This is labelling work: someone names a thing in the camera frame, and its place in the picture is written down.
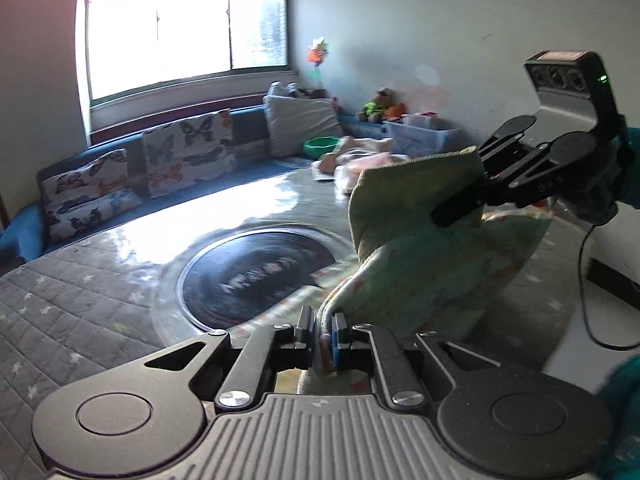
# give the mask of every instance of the window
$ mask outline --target window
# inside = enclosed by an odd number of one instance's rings
[[[88,0],[91,97],[287,65],[286,0]]]

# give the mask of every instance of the pink label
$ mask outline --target pink label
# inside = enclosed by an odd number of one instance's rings
[[[585,50],[551,50],[538,59],[545,61],[575,61],[586,53]]]

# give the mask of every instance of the blue sofa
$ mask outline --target blue sofa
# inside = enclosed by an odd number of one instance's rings
[[[233,173],[225,174],[217,179],[209,180],[176,191],[174,193],[151,199],[146,176],[146,163],[143,151],[143,132],[136,132],[125,137],[104,142],[85,150],[79,155],[63,160],[48,168],[40,170],[36,176],[38,187],[48,178],[74,170],[112,150],[127,149],[127,165],[129,184],[133,191],[143,200],[142,205],[130,209],[120,215],[101,222],[94,229],[62,243],[49,243],[49,229],[44,215],[42,202],[37,200],[22,208],[7,230],[0,237],[0,269],[11,262],[18,264],[30,262],[43,254],[59,247],[85,238],[94,233],[110,229],[140,216],[159,211],[187,200],[227,189],[232,186],[246,184],[260,178],[286,173],[298,167],[307,166],[311,160],[300,158],[269,158],[269,133],[264,106],[240,108],[231,112],[233,117],[233,143],[238,163]]]

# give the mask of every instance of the black baseboard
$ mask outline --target black baseboard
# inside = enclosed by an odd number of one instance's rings
[[[640,310],[640,285],[594,258],[589,259],[587,280]]]

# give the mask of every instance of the camera lens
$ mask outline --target camera lens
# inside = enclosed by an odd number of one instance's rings
[[[554,88],[566,88],[566,76],[558,67],[550,66],[546,69],[546,75]]]
[[[574,88],[574,90],[581,92],[586,88],[587,83],[585,83],[584,77],[579,70],[572,68],[566,75],[569,79],[569,84]]]
[[[546,85],[546,76],[541,69],[539,69],[538,67],[532,68],[531,75],[533,76],[533,79],[538,84],[538,86]]]

